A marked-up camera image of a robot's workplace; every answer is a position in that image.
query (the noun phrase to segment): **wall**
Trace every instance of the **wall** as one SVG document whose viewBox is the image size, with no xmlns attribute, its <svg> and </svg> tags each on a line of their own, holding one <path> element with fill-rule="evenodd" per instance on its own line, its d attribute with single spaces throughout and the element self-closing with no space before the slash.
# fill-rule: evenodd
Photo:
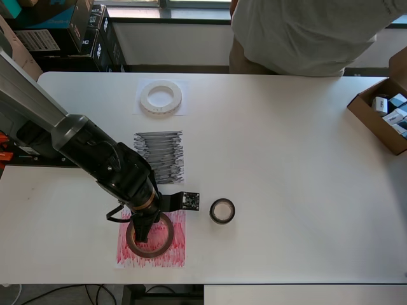
<svg viewBox="0 0 407 305">
<path fill-rule="evenodd" d="M 228 65 L 228 25 L 115 24 L 129 65 Z M 407 46 L 407 29 L 385 29 L 352 67 L 386 67 Z"/>
<path fill-rule="evenodd" d="M 129 65 L 228 65 L 227 25 L 115 24 Z"/>
</svg>

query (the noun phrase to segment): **open cardboard box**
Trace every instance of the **open cardboard box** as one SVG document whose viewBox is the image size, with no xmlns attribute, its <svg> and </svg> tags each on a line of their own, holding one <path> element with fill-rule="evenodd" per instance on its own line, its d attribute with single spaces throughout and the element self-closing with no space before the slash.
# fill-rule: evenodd
<svg viewBox="0 0 407 305">
<path fill-rule="evenodd" d="M 387 94 L 391 97 L 398 93 L 407 97 L 407 48 L 395 54 L 389 60 L 390 77 L 358 94 L 348 105 L 348 109 L 365 124 L 384 145 L 394 154 L 407 150 L 407 139 L 398 134 L 372 108 L 374 97 Z"/>
</svg>

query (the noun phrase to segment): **khaki pants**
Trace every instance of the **khaki pants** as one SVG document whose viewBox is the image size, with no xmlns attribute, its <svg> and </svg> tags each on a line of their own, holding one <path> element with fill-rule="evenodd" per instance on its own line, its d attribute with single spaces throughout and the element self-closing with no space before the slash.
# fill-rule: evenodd
<svg viewBox="0 0 407 305">
<path fill-rule="evenodd" d="M 251 62 L 244 57 L 242 45 L 233 38 L 233 45 L 229 55 L 229 73 L 230 74 L 277 74 L 262 65 Z"/>
</svg>

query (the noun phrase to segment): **floor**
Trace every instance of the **floor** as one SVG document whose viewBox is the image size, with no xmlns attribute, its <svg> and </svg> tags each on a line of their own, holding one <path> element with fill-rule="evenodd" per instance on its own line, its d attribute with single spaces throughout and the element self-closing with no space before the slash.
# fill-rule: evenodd
<svg viewBox="0 0 407 305">
<path fill-rule="evenodd" d="M 45 292 L 53 290 L 55 288 L 63 287 L 66 285 L 22 285 L 21 295 L 15 305 L 20 305 L 33 297 L 37 297 Z M 95 303 L 95 295 L 97 291 L 96 286 L 89 286 L 89 293 Z M 123 285 L 106 285 L 113 295 L 116 297 L 117 304 L 121 304 L 121 298 L 123 295 Z M 0 305 L 11 305 L 18 294 L 19 286 L 12 285 L 8 288 L 0 285 Z M 86 294 L 85 287 L 74 287 L 56 291 L 52 294 L 46 295 L 38 300 L 30 303 L 32 305 L 91 305 L 89 298 Z M 99 293 L 100 305 L 114 304 L 111 296 L 101 290 Z"/>
</svg>

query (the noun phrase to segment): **red scribbled paper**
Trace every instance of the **red scribbled paper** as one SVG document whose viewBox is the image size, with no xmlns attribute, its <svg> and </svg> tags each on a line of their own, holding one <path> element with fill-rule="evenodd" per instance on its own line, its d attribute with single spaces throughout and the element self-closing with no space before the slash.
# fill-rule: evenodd
<svg viewBox="0 0 407 305">
<path fill-rule="evenodd" d="M 120 224 L 119 239 L 117 242 L 116 263 L 120 268 L 128 267 L 183 267 L 185 265 L 185 211 L 165 213 L 174 225 L 174 240 L 170 248 L 161 256 L 153 259 L 145 259 L 135 255 L 126 242 L 126 230 L 128 223 Z M 124 209 L 121 218 L 130 217 L 130 210 Z M 167 239 L 167 227 L 163 222 L 153 224 L 148 234 L 147 243 L 138 243 L 137 246 L 146 250 L 155 250 Z"/>
</svg>

